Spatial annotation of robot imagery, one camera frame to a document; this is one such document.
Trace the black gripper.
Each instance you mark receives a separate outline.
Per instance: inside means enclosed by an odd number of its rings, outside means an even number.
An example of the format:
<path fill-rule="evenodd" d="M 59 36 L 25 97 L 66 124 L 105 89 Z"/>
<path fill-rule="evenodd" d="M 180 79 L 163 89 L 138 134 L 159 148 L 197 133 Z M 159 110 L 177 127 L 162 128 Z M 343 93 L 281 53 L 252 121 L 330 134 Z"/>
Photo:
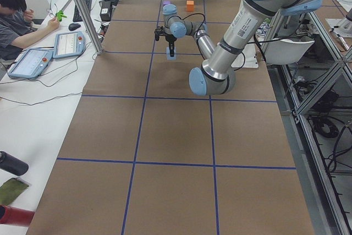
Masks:
<path fill-rule="evenodd" d="M 169 42 L 169 55 L 170 57 L 174 56 L 174 42 L 177 40 L 172 34 L 166 34 L 165 39 Z"/>

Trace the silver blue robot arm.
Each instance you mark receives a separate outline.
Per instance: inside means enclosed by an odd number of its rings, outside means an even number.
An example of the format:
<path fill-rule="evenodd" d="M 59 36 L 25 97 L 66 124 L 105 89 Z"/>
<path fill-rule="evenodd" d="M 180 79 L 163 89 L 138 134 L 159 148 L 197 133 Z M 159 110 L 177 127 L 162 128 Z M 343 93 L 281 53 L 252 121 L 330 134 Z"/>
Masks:
<path fill-rule="evenodd" d="M 215 45 L 208 35 L 205 23 L 181 19 L 173 4 L 163 7 L 164 24 L 155 29 L 155 40 L 164 36 L 169 43 L 167 54 L 174 57 L 174 43 L 184 36 L 194 38 L 204 57 L 200 67 L 189 74 L 189 86 L 199 96 L 221 95 L 231 91 L 235 84 L 235 69 L 232 67 L 250 39 L 266 18 L 282 15 L 298 15 L 312 12 L 323 0 L 241 0 L 234 20 L 220 42 Z"/>

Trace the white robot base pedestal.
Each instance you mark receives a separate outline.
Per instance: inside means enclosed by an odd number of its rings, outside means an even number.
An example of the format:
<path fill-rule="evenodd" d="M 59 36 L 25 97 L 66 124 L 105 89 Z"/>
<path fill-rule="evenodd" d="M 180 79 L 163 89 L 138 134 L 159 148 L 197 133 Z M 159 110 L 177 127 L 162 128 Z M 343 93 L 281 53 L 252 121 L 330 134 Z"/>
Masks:
<path fill-rule="evenodd" d="M 233 68 L 258 68 L 256 50 L 254 44 L 247 44 L 242 53 L 232 63 Z"/>

